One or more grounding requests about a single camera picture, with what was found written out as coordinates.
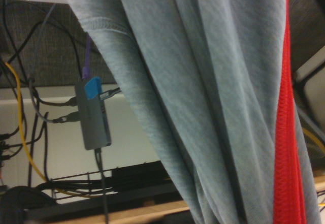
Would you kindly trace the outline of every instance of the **gray cloth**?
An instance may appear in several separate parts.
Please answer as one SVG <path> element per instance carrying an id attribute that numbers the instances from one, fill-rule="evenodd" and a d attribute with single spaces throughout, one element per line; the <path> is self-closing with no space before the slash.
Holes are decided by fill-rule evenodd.
<path id="1" fill-rule="evenodd" d="M 68 0 L 196 223 L 272 223 L 285 0 Z M 307 223 L 320 223 L 300 123 Z"/>

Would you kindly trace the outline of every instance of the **seam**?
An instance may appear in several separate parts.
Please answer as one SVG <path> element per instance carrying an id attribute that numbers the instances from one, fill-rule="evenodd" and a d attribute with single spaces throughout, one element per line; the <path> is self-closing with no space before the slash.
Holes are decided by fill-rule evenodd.
<path id="1" fill-rule="evenodd" d="M 124 34 L 129 36 L 130 38 L 133 38 L 131 32 L 129 29 L 115 21 L 112 21 L 109 18 L 106 17 L 91 17 L 91 18 L 85 18 L 79 20 L 81 26 L 85 30 L 109 30 L 114 31 L 120 34 Z"/>

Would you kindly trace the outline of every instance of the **wooden surface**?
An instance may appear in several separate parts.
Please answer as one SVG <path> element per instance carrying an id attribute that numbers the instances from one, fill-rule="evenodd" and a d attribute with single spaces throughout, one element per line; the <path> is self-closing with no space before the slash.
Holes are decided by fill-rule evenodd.
<path id="1" fill-rule="evenodd" d="M 314 177 L 316 191 L 325 190 L 325 176 Z"/>
<path id="2" fill-rule="evenodd" d="M 164 215 L 189 210 L 185 201 L 170 202 L 109 214 L 110 224 L 145 224 L 156 221 Z M 55 224 L 104 224 L 104 215 L 89 216 L 79 219 L 53 222 Z"/>

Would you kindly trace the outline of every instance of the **black power cord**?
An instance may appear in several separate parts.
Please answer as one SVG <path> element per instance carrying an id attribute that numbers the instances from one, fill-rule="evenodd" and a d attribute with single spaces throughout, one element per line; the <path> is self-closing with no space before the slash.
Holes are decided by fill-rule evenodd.
<path id="1" fill-rule="evenodd" d="M 22 71 L 22 74 L 23 74 L 23 77 L 24 77 L 24 80 L 27 81 L 27 76 L 26 76 L 26 73 L 25 73 L 25 70 L 23 68 L 23 65 L 22 65 L 22 61 L 21 61 L 21 58 L 20 58 L 20 55 L 18 54 L 18 50 L 17 50 L 17 47 L 15 45 L 15 42 L 10 34 L 10 31 L 8 29 L 8 26 L 7 26 L 7 22 L 6 22 L 6 0 L 3 0 L 3 8 L 2 8 L 2 20 L 3 20 L 3 23 L 4 23 L 4 27 L 5 27 L 5 30 L 6 30 L 6 33 L 9 37 L 9 40 L 10 40 L 10 43 L 15 51 L 15 53 L 17 54 L 17 58 L 18 58 L 18 64 L 20 66 L 20 69 Z"/>
<path id="2" fill-rule="evenodd" d="M 36 139 L 34 139 L 34 140 L 31 140 L 31 141 L 27 142 L 26 145 L 30 145 L 32 143 L 36 143 L 36 142 L 38 142 L 41 139 L 41 137 L 43 135 L 44 128 L 45 128 L 45 125 L 46 125 L 46 122 L 43 121 L 43 124 L 42 124 L 42 127 L 41 127 L 41 130 L 40 130 L 40 133 L 39 133 L 38 137 Z M 15 147 L 22 147 L 22 144 L 7 145 L 6 146 L 6 149 L 7 148 L 8 149 L 9 148 L 15 148 Z"/>
<path id="3" fill-rule="evenodd" d="M 108 224 L 108 205 L 106 199 L 106 185 L 105 185 L 105 176 L 103 170 L 103 161 L 102 161 L 102 149 L 98 148 L 94 150 L 95 159 L 98 166 L 98 170 L 101 173 L 102 177 L 102 188 L 103 188 L 103 205 L 104 205 L 104 215 L 105 215 L 105 223 Z"/>
<path id="4" fill-rule="evenodd" d="M 46 118 L 48 116 L 48 112 L 45 113 L 44 117 Z M 44 168 L 44 176 L 46 181 L 50 181 L 48 175 L 47 175 L 47 154 L 48 154 L 48 133 L 47 133 L 47 123 L 45 123 L 44 127 L 44 161 L 43 161 L 43 168 Z"/>
<path id="5" fill-rule="evenodd" d="M 38 107 L 38 109 L 40 109 L 40 103 L 39 102 L 37 102 L 37 107 Z M 31 141 L 34 141 L 35 140 L 35 134 L 36 134 L 36 128 L 37 128 L 38 119 L 39 119 L 38 115 L 35 114 L 34 123 L 32 125 L 32 131 L 31 131 Z M 31 158 L 33 158 L 33 156 L 34 156 L 34 143 L 31 143 L 30 144 L 29 153 L 30 153 Z M 29 163 L 28 164 L 28 183 L 27 183 L 27 186 L 28 187 L 31 187 L 31 173 L 32 173 L 32 169 L 33 169 L 33 167 Z"/>

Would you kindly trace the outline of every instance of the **yellow cable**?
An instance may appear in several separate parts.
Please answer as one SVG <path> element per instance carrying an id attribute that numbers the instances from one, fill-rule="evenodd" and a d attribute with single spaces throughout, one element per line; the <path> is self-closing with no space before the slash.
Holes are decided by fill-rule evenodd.
<path id="1" fill-rule="evenodd" d="M 320 150 L 325 154 L 325 146 L 322 144 L 322 142 L 315 136 L 313 135 L 310 131 L 308 131 L 307 129 L 305 129 L 303 127 L 303 132 L 304 134 L 310 138 L 319 148 Z"/>
<path id="2" fill-rule="evenodd" d="M 24 136 L 24 131 L 23 131 L 23 127 L 22 127 L 22 111 L 21 111 L 21 107 L 22 107 L 22 104 L 21 104 L 21 86 L 20 86 L 20 80 L 19 80 L 19 76 L 18 74 L 16 73 L 16 71 L 12 68 L 11 65 L 9 65 L 8 63 L 6 63 L 6 66 L 10 69 L 10 71 L 12 72 L 12 74 L 15 76 L 15 79 L 16 79 L 16 82 L 17 82 L 17 95 L 18 95 L 18 125 L 19 125 L 19 132 L 20 132 L 20 137 L 21 137 L 21 140 L 22 140 L 22 145 L 25 149 L 25 152 L 26 152 L 26 155 L 27 155 L 27 158 L 31 164 L 31 166 L 34 168 L 34 170 L 37 172 L 37 174 L 40 176 L 40 178 L 42 178 L 45 182 L 46 182 L 46 178 L 45 176 L 41 173 L 41 171 L 37 168 L 37 166 L 35 165 L 34 161 L 33 161 L 33 158 L 31 157 L 30 153 L 29 153 L 29 150 L 28 150 L 28 147 L 27 147 L 27 144 L 26 144 L 26 140 L 25 140 L 25 136 Z M 73 193 L 69 193 L 69 192 L 66 192 L 66 191 L 63 191 L 61 189 L 56 189 L 57 191 L 59 191 L 60 193 L 62 194 L 65 194 L 65 195 L 70 195 L 70 196 L 80 196 L 80 197 L 84 197 L 84 198 L 95 198 L 95 196 L 81 196 L 81 195 L 78 195 L 78 194 L 73 194 Z"/>

